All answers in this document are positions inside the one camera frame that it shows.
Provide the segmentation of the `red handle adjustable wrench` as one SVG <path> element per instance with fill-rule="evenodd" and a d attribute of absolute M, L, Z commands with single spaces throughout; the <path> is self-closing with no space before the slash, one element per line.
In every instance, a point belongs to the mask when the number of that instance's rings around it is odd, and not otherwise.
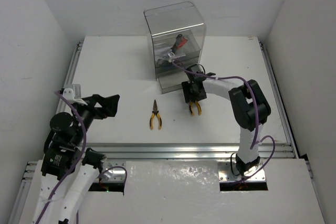
<path fill-rule="evenodd" d="M 178 34 L 175 40 L 174 45 L 171 47 L 168 55 L 168 62 L 172 62 L 176 58 L 176 52 L 178 49 L 182 48 L 188 40 L 182 35 Z"/>

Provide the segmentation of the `clear acrylic box cover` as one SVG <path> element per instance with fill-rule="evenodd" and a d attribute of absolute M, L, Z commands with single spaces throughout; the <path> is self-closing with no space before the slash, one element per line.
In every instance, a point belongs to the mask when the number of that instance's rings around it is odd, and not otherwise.
<path fill-rule="evenodd" d="M 143 15 L 156 78 L 177 70 L 171 58 L 177 58 L 180 63 L 199 62 L 206 24 L 192 1 L 148 8 Z"/>

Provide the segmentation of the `black handle adjustable wrench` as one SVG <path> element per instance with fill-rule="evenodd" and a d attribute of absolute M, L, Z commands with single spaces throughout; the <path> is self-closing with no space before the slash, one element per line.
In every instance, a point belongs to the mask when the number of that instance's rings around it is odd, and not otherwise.
<path fill-rule="evenodd" d="M 157 57 L 157 63 L 161 65 L 163 62 L 169 61 L 172 57 L 174 57 L 176 51 L 180 48 L 180 44 L 182 43 L 183 39 L 184 36 L 182 34 L 178 34 L 171 49 L 167 53 Z"/>

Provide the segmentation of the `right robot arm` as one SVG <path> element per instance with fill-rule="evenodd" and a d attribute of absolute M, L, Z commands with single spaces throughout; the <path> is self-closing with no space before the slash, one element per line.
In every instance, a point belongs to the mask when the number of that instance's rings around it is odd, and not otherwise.
<path fill-rule="evenodd" d="M 214 94 L 230 102 L 234 118 L 240 127 L 236 169 L 241 176 L 244 176 L 260 161 L 260 132 L 271 114 L 270 105 L 258 82 L 237 77 L 243 82 L 243 85 L 238 86 L 230 81 L 233 77 L 219 78 L 212 72 L 199 71 L 199 64 L 191 65 L 183 71 L 188 80 L 182 82 L 182 89 L 191 115 L 194 114 L 193 105 L 196 105 L 198 115 L 202 114 L 199 102 L 206 99 L 208 94 Z"/>

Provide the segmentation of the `red clear screwdriver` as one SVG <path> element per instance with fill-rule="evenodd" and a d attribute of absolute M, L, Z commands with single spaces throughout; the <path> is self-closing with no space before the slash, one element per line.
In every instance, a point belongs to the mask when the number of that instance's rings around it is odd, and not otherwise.
<path fill-rule="evenodd" d="M 171 71 L 172 69 L 175 69 L 175 66 L 170 63 L 170 64 L 167 64 L 167 65 L 162 65 L 158 69 L 162 72 Z"/>

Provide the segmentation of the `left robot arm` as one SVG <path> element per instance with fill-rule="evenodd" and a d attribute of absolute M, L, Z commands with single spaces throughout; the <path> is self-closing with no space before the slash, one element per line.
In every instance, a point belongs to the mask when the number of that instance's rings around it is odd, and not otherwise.
<path fill-rule="evenodd" d="M 86 193 L 103 170 L 105 155 L 86 147 L 87 132 L 94 120 L 116 116 L 120 96 L 93 94 L 77 98 L 74 90 L 55 92 L 71 112 L 59 112 L 50 122 L 41 165 L 39 198 L 32 223 L 51 223 L 52 205 L 61 203 L 57 223 L 78 220 Z"/>

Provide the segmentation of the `smoky bottom tray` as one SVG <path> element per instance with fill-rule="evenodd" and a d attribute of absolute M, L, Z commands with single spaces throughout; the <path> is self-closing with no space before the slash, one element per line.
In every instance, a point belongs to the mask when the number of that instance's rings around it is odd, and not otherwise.
<path fill-rule="evenodd" d="M 161 93 L 169 93 L 182 89 L 182 82 L 188 81 L 188 77 L 184 72 L 175 72 L 170 74 L 162 73 L 158 75 L 158 81 Z"/>

